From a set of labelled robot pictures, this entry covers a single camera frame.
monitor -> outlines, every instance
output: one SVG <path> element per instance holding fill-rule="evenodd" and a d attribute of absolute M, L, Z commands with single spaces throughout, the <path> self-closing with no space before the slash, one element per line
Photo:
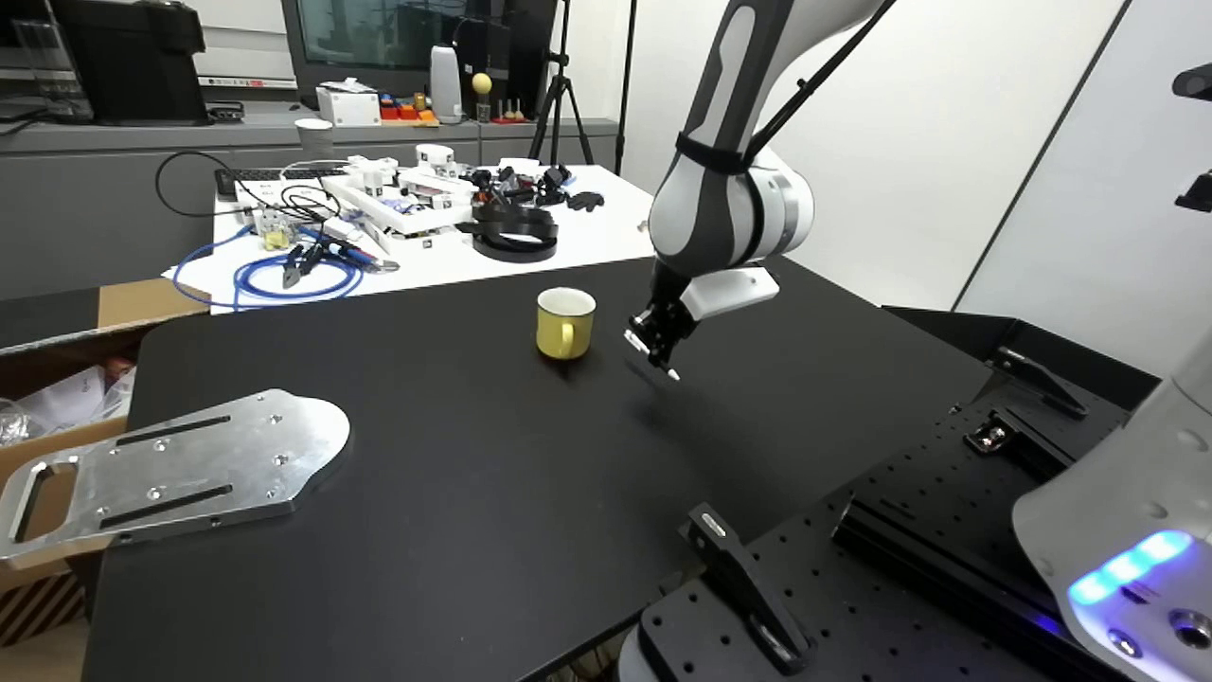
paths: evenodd
<path fill-rule="evenodd" d="M 493 98 L 536 115 L 556 0 L 282 0 L 297 84 L 308 108 L 326 81 L 356 76 L 375 90 L 430 90 L 430 51 L 456 47 L 464 72 L 489 72 Z"/>

silver metal bracket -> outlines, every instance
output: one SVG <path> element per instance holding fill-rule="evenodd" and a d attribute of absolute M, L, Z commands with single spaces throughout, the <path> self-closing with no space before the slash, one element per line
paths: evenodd
<path fill-rule="evenodd" d="M 262 391 L 123 441 L 34 457 L 8 479 L 0 497 L 0 566 L 28 567 L 100 553 L 116 535 L 230 526 L 287 513 L 345 442 L 347 418 L 332 401 Z M 61 471 L 75 471 L 65 523 L 24 543 L 38 483 Z"/>

blue light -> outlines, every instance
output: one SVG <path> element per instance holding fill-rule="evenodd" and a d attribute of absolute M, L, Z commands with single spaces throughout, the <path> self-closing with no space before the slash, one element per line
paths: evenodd
<path fill-rule="evenodd" d="M 1102 571 L 1090 571 L 1068 588 L 1068 599 L 1078 605 L 1095 605 L 1095 603 L 1109 599 L 1115 593 L 1118 593 L 1118 583 L 1109 583 Z"/>
<path fill-rule="evenodd" d="M 1109 571 L 1118 583 L 1133 583 L 1133 581 L 1139 581 L 1139 575 L 1152 571 L 1152 567 L 1155 567 L 1155 562 L 1152 562 L 1147 553 L 1137 553 L 1137 548 L 1107 562 L 1107 571 Z"/>
<path fill-rule="evenodd" d="M 1152 562 L 1152 566 L 1167 566 L 1172 559 L 1190 548 L 1190 535 L 1183 529 L 1159 529 L 1147 543 L 1139 543 L 1137 548 Z"/>

black table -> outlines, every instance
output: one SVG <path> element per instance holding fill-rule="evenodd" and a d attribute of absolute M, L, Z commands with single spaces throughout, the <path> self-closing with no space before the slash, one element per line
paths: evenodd
<path fill-rule="evenodd" d="M 89 679 L 523 679 L 688 567 L 714 500 L 743 535 L 966 401 L 984 369 L 781 266 L 706 326 L 681 387 L 619 343 L 647 260 L 201 317 L 139 356 L 133 425 L 284 387 L 356 442 L 293 521 L 108 553 Z M 600 296 L 595 354 L 536 356 L 536 296 Z"/>

cardboard box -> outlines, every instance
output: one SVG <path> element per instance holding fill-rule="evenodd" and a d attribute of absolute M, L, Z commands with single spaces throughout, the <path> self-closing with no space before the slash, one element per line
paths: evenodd
<path fill-rule="evenodd" d="M 75 377 L 101 360 L 133 360 L 149 329 L 206 314 L 201 305 L 180 296 L 168 279 L 135 279 L 135 286 L 111 286 L 100 292 L 71 292 L 71 296 L 44 296 L 24 305 L 0 305 L 0 317 L 20 312 L 32 339 L 8 334 L 0 346 L 0 397 L 24 397 L 38 387 L 50 387 L 65 377 Z M 100 420 L 71 431 L 55 431 L 24 442 L 0 447 L 0 483 L 8 483 L 24 461 L 89 447 L 100 441 L 123 437 L 125 420 Z M 42 479 L 32 500 L 32 516 L 24 523 L 24 537 L 38 537 L 70 516 L 75 475 Z M 85 619 L 89 593 L 85 581 L 70 567 L 70 562 L 8 571 L 0 567 L 0 649 L 58 631 L 65 623 Z"/>

